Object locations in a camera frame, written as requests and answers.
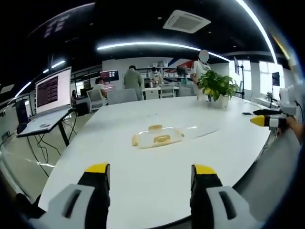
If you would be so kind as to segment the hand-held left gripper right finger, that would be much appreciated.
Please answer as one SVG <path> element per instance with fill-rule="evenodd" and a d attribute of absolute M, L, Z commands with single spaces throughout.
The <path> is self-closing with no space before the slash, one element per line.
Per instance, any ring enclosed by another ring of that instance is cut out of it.
<path fill-rule="evenodd" d="M 211 167 L 193 164 L 191 174 L 193 229 L 260 229 L 247 201 L 231 186 L 223 186 Z"/>

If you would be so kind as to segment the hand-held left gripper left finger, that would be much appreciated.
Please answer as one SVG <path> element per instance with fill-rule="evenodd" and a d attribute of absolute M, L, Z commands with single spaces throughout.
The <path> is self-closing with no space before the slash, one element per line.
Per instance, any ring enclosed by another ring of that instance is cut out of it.
<path fill-rule="evenodd" d="M 77 184 L 69 184 L 49 201 L 35 229 L 105 229 L 110 206 L 110 164 L 88 167 Z"/>

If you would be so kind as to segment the person's right hand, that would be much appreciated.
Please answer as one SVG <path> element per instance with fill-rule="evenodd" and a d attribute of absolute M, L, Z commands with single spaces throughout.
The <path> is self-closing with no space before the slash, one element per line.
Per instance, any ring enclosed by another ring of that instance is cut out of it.
<path fill-rule="evenodd" d="M 293 116 L 287 117 L 286 124 L 277 129 L 277 133 L 276 133 L 277 136 L 280 136 L 281 134 L 285 133 L 288 129 L 291 129 L 294 132 L 294 134 L 297 136 L 299 123 Z"/>

